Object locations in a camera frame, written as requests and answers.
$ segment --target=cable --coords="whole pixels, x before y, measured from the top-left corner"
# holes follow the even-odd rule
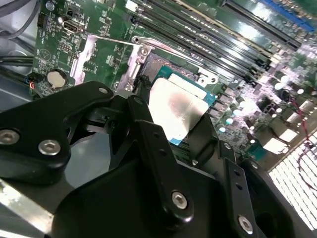
[[[32,67],[33,62],[22,62],[22,61],[3,61],[0,62],[0,65],[7,65],[7,66],[16,66],[16,67]]]
[[[10,39],[13,39],[13,38],[20,36],[26,30],[26,28],[29,27],[29,25],[31,24],[31,22],[35,18],[36,14],[38,13],[38,11],[40,9],[40,6],[41,6],[41,3],[39,1],[37,1],[30,17],[27,19],[27,21],[24,23],[24,25],[19,30],[17,30],[16,32],[14,32],[12,34],[10,34],[8,31],[0,32],[0,39],[9,39],[10,40]]]
[[[0,56],[0,61],[33,61],[33,56]]]
[[[2,66],[0,66],[0,75],[24,87],[30,88],[30,83],[27,83],[27,78],[24,75],[13,72],[12,70]],[[35,87],[34,82],[32,83],[34,85],[34,89],[31,89],[39,95],[40,98],[44,97],[43,94]]]
[[[4,35],[4,36],[10,35],[9,32],[3,30],[2,28],[0,28],[0,30],[2,30],[1,35]],[[30,52],[31,54],[34,54],[34,52],[35,52],[34,47],[29,45],[25,41],[21,40],[20,38],[12,38],[10,40],[13,41],[14,43],[18,44],[21,48],[25,49],[26,51]]]
[[[297,103],[294,101],[294,98],[292,98],[291,102],[292,102],[292,104],[297,108],[298,114],[299,114],[300,117],[301,117],[302,127],[303,127],[303,129],[304,129],[304,133],[305,133],[305,136],[306,136],[306,140],[307,140],[308,142],[312,143],[311,140],[309,139],[309,135],[308,135],[308,131],[307,131],[307,127],[306,127],[306,123],[305,123],[305,120],[304,120],[304,117],[303,117],[302,110],[299,108],[299,106],[297,105]],[[307,185],[307,187],[308,187],[309,189],[312,189],[312,190],[314,190],[314,191],[317,192],[317,188],[314,188],[311,184],[309,184],[309,183],[304,179],[304,177],[303,177],[302,174],[301,174],[301,171],[304,170],[304,169],[302,168],[302,166],[301,166],[301,161],[302,161],[302,159],[303,159],[304,154],[306,154],[306,153],[303,151],[303,153],[299,156],[299,158],[298,158],[298,160],[297,160],[299,175],[300,175],[301,179],[304,181],[304,183]]]
[[[31,0],[13,0],[5,5],[0,6],[0,17],[7,16],[25,6]]]

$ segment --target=motherboard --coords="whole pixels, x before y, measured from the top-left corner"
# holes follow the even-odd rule
[[[132,92],[140,75],[156,88],[187,84],[238,154],[283,154],[317,109],[310,2],[42,0],[35,86],[49,95],[96,80]],[[190,161],[186,137],[173,144]]]

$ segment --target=black ram slot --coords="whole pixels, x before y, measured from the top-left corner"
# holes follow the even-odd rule
[[[236,64],[238,67],[243,68],[245,71],[248,71],[252,68],[250,64],[247,62],[243,62],[241,59],[234,57],[230,55],[229,53],[225,52],[224,50],[216,47],[215,45],[210,44],[208,41],[199,38],[196,34],[182,28],[180,25],[175,24],[173,21],[169,20],[166,17],[159,16],[158,14],[154,14],[152,11],[149,11],[145,9],[142,12],[143,15],[149,17],[150,19],[155,19],[157,22],[161,22],[163,24],[166,24],[166,26],[175,29],[177,32],[181,32],[182,34],[186,35],[191,41],[197,42],[200,45],[202,45],[205,49],[208,51],[214,52],[217,57],[223,57],[227,59],[228,61],[232,62],[233,64]]]
[[[223,63],[223,62],[219,62],[219,60],[217,60],[215,57],[212,57],[211,55],[206,55],[204,51],[201,51],[201,50],[197,49],[196,47],[192,46],[191,44],[189,44],[189,43],[187,43],[179,38],[172,36],[170,32],[162,29],[161,27],[155,26],[152,23],[144,21],[141,18],[134,19],[133,22],[138,23],[142,27],[145,27],[145,28],[152,30],[153,32],[155,32],[159,35],[162,35],[164,38],[176,43],[177,45],[183,47],[184,49],[188,50],[189,52],[196,54],[198,57],[204,59],[205,61],[207,61],[211,64],[214,64],[214,65],[222,68],[225,71],[228,71],[229,73],[239,77],[240,79],[242,79],[245,76],[245,73],[241,73],[237,70],[234,70],[230,65],[227,65],[226,63]]]
[[[289,37],[276,27],[268,24],[267,22],[253,15],[251,12],[244,9],[239,4],[236,4],[235,2],[229,0],[224,2],[223,7],[232,12],[241,20],[253,26],[255,29],[261,31],[263,34],[289,47],[290,49],[296,51],[298,50],[298,48],[300,48],[301,43]]]
[[[153,5],[161,8],[162,10],[172,14],[173,16],[178,17],[179,19],[181,19],[182,21],[186,22],[187,24],[190,24],[192,27],[197,28],[198,30],[202,31],[203,33],[207,34],[208,37],[213,38],[216,42],[220,42],[222,43],[225,47],[229,47],[229,49],[234,50],[235,52],[242,54],[243,56],[256,61],[258,59],[258,57],[254,54],[252,54],[251,52],[242,49],[240,47],[238,47],[237,45],[235,45],[234,43],[230,42],[229,40],[227,40],[226,38],[223,38],[220,34],[214,34],[210,29],[208,29],[207,27],[204,27],[204,20],[201,20],[202,25],[198,25],[197,22],[194,22],[193,20],[191,20],[188,16],[184,15],[183,13],[169,7],[168,5],[162,3],[161,1],[157,1],[157,0],[147,0],[147,2],[152,3]],[[258,52],[258,54],[261,54],[262,56],[264,56],[265,58],[267,58],[264,54],[260,53],[259,51],[257,51],[256,49],[252,50]]]

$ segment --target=black cable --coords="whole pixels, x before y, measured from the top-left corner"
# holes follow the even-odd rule
[[[4,36],[10,35],[9,32],[4,31],[4,30],[1,32],[1,34]],[[25,49],[26,51],[30,52],[31,54],[34,54],[35,48],[33,46],[29,45],[28,43],[26,43],[25,41],[21,40],[20,38],[12,38],[10,40],[13,41],[14,43],[18,44],[21,48]]]
[[[10,69],[0,66],[0,75],[24,87],[30,88],[30,85],[26,82],[26,76],[22,74],[16,73]],[[37,88],[34,88],[32,90],[37,95],[39,95],[40,98],[44,97],[43,94]]]
[[[10,40],[10,39],[13,39],[13,38],[20,36],[26,30],[26,28],[29,27],[29,25],[31,24],[31,22],[35,18],[36,14],[38,13],[38,11],[40,9],[40,6],[41,6],[40,1],[37,1],[30,17],[27,19],[27,21],[24,23],[24,25],[19,30],[17,30],[16,32],[14,32],[12,34],[9,33],[8,31],[0,32],[0,39],[9,39]]]
[[[22,62],[22,61],[3,61],[0,65],[16,66],[16,67],[32,67],[33,62]]]
[[[0,56],[0,61],[33,61],[33,56]]]
[[[5,5],[0,6],[0,17],[7,16],[25,6],[31,0],[13,0]]]

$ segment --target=dimm slot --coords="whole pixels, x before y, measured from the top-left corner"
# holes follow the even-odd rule
[[[236,44],[230,42],[229,40],[227,40],[226,38],[223,38],[220,34],[214,34],[212,32],[212,30],[208,29],[206,27],[206,24],[210,25],[209,22],[205,22],[204,20],[200,21],[200,25],[197,22],[194,22],[193,20],[191,20],[190,18],[188,18],[188,16],[184,15],[183,13],[169,7],[168,5],[162,3],[161,1],[156,1],[156,0],[147,0],[148,2],[150,2],[151,4],[161,8],[162,10],[178,17],[179,19],[181,19],[182,21],[186,22],[187,24],[190,24],[192,27],[195,27],[196,29],[199,29],[200,31],[204,32],[205,34],[207,34],[209,37],[213,38],[215,41],[217,42],[221,42],[223,45],[225,45],[226,47],[229,47],[231,50],[236,51],[239,54],[243,54],[245,57],[256,61],[258,59],[258,57],[254,54],[252,54],[250,51],[243,49],[239,46],[237,46]]]
[[[251,64],[242,61],[241,59],[230,55],[229,53],[227,53],[226,51],[224,51],[223,49],[217,47],[216,45],[212,45],[211,43],[209,43],[207,40],[201,38],[199,35],[190,32],[189,30],[186,30],[186,28],[184,28],[181,25],[178,25],[177,23],[175,23],[174,21],[168,19],[166,16],[162,16],[162,15],[158,15],[158,14],[154,14],[151,10],[149,9],[144,9],[144,11],[142,11],[142,14],[145,14],[149,17],[152,17],[153,19],[155,19],[158,22],[162,22],[163,24],[166,24],[166,26],[171,27],[176,29],[177,31],[187,35],[189,38],[191,38],[191,40],[193,42],[198,42],[199,44],[203,45],[206,49],[208,49],[211,52],[214,52],[216,54],[217,57],[223,57],[224,59],[227,59],[228,61],[232,62],[233,64],[236,64],[238,67],[243,68],[244,70],[249,70],[251,69]]]

